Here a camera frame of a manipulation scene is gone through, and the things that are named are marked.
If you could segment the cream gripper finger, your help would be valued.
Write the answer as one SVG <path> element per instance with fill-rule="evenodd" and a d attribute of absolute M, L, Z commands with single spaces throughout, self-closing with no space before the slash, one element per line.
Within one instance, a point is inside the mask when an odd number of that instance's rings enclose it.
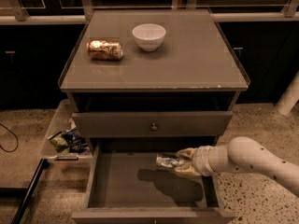
<path fill-rule="evenodd" d="M 195 168 L 192 165 L 184 165 L 184 166 L 176 167 L 175 172 L 180 175 L 192 176 L 192 177 L 201 175 L 198 171 L 195 170 Z"/>
<path fill-rule="evenodd" d="M 182 159 L 191 160 L 194 157 L 195 152 L 196 152 L 196 148 L 188 147 L 178 151 L 176 153 L 176 156 Z"/>

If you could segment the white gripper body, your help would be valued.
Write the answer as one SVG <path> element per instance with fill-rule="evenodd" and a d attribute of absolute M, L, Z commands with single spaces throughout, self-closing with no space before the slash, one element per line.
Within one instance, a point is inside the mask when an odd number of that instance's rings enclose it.
<path fill-rule="evenodd" d="M 192 165 L 199 175 L 211 176 L 214 173 L 208 158 L 210 150 L 211 146 L 203 146 L 195 150 L 192 158 Z"/>

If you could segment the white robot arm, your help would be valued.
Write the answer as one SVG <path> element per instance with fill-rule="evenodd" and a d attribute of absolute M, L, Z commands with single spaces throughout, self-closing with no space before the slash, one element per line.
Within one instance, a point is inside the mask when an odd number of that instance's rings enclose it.
<path fill-rule="evenodd" d="M 176 156 L 187 162 L 175 171 L 187 176 L 216 173 L 256 173 L 267 176 L 299 196 L 299 166 L 276 156 L 257 141 L 238 136 L 216 147 L 188 147 Z"/>

